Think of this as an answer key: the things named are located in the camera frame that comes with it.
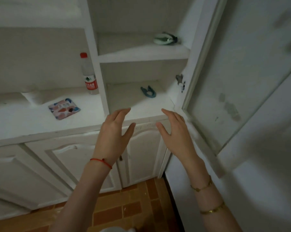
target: bottle label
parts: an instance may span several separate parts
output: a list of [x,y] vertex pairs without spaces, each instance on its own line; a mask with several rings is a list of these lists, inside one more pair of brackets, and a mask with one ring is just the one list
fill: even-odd
[[84,76],[84,81],[88,90],[94,90],[98,88],[95,75]]

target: forearm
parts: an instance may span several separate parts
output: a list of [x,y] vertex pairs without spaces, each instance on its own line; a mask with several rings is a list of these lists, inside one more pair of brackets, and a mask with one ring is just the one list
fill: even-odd
[[[210,176],[203,160],[199,158],[197,154],[195,154],[190,161],[187,161],[187,163],[183,163],[183,165],[190,178],[191,185],[194,188],[201,189],[208,185]],[[195,191],[195,196],[199,210],[201,211],[213,210],[223,203],[223,198],[214,183],[199,192]],[[215,213],[202,214],[202,218],[205,228],[209,232],[242,231],[227,206],[223,206],[222,209]]]
[[87,230],[92,221],[99,191],[109,171],[106,165],[98,161],[90,161],[85,166],[78,185],[49,232]]

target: gold bracelet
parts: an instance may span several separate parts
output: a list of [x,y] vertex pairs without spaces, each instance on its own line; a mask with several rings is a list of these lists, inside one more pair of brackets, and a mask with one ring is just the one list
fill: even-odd
[[201,214],[206,215],[210,213],[216,213],[217,211],[221,210],[225,206],[225,202],[223,202],[220,206],[216,207],[215,209],[209,211],[200,211]]
[[211,176],[210,176],[210,181],[209,181],[209,183],[205,186],[205,187],[203,187],[203,188],[194,188],[192,185],[191,185],[191,187],[195,190],[195,191],[197,191],[197,192],[199,192],[199,191],[201,191],[201,190],[203,190],[203,189],[205,189],[205,188],[207,188],[207,187],[209,187],[209,186],[211,186],[212,185],[212,179],[211,179]]

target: tiled floor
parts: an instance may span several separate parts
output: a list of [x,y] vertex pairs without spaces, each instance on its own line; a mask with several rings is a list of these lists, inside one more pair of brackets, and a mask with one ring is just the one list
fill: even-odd
[[[48,206],[0,221],[0,232],[47,232],[65,203]],[[178,232],[164,179],[149,179],[136,185],[99,195],[87,232],[111,226],[142,232]]]

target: finger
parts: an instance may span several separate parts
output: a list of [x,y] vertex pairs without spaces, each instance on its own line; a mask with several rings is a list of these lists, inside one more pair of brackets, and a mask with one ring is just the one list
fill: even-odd
[[116,111],[113,112],[112,114],[108,115],[107,118],[106,118],[106,121],[114,121],[114,120],[116,119],[116,117],[118,116],[118,114],[119,114],[121,111],[123,111],[124,109],[126,109],[126,108],[116,110]]
[[180,116],[178,113],[175,112],[174,115],[175,115],[175,117],[177,118],[178,121],[180,121],[180,122],[183,121],[183,120],[182,120],[183,117]]
[[134,133],[135,126],[136,126],[136,123],[131,123],[128,129],[126,130],[125,134],[122,136],[126,146]]
[[165,127],[161,122],[156,122],[156,127],[159,130],[159,133],[163,137],[164,142],[166,143],[167,139],[170,137],[169,133],[166,131]]
[[115,121],[119,124],[123,124],[125,116],[127,115],[127,113],[129,111],[130,111],[130,108],[126,108],[126,109],[123,109],[122,111],[120,111],[119,114],[117,115]]
[[171,122],[171,121],[176,121],[176,120],[177,120],[177,118],[176,118],[175,115],[174,115],[174,112],[172,112],[172,111],[168,111],[168,110],[163,109],[163,108],[162,108],[162,112],[163,112],[165,115],[168,116],[168,119],[169,119],[170,122]]

